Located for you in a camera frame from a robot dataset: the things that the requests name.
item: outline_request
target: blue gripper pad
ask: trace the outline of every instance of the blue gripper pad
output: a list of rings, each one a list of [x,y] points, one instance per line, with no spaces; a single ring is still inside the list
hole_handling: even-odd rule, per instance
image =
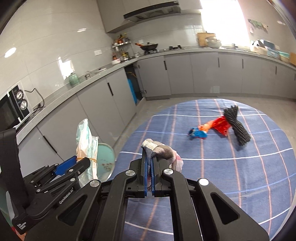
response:
[[[152,191],[152,195],[154,196],[155,180],[154,180],[154,164],[153,164],[153,158],[151,158],[151,191]]]
[[[56,171],[54,172],[56,175],[64,175],[66,171],[70,168],[73,167],[76,164],[76,158],[77,156],[73,156],[70,159],[64,161],[60,165],[57,166]]]
[[[147,169],[147,157],[145,157],[145,174],[144,174],[144,193],[145,193],[145,197],[147,197],[147,172],[148,172],[148,169]]]

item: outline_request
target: round rug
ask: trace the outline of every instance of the round rug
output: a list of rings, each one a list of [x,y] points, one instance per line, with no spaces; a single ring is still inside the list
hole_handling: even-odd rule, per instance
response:
[[[232,128],[228,137],[211,129],[208,137],[190,139],[191,127],[223,115],[238,105],[238,120],[251,135],[238,145]],[[141,143],[151,138],[171,146],[184,161],[182,174],[205,177],[259,223],[272,238],[292,204],[296,160],[285,133],[267,115],[248,105],[225,99],[199,99],[167,108],[142,124],[120,152],[111,178],[141,157]],[[129,199],[123,240],[173,240],[169,198]]]

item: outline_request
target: dial knob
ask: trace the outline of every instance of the dial knob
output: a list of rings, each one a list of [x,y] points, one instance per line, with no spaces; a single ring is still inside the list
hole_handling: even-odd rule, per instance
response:
[[[22,100],[20,103],[20,109],[25,110],[28,107],[28,102],[26,100]]]
[[[19,90],[15,97],[17,98],[17,100],[22,100],[24,97],[24,92],[22,90]]]

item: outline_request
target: microwave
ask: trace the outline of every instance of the microwave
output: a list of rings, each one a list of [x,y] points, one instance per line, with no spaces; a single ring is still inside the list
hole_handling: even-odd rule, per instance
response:
[[[21,82],[8,89],[0,99],[0,131],[16,129],[32,114]]]

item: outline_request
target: range hood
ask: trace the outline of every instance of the range hood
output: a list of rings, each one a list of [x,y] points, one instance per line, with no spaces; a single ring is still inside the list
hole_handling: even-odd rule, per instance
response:
[[[172,1],[144,7],[136,11],[129,12],[123,17],[128,21],[137,23],[150,18],[161,17],[167,14],[178,14],[180,12],[181,9],[178,1]]]

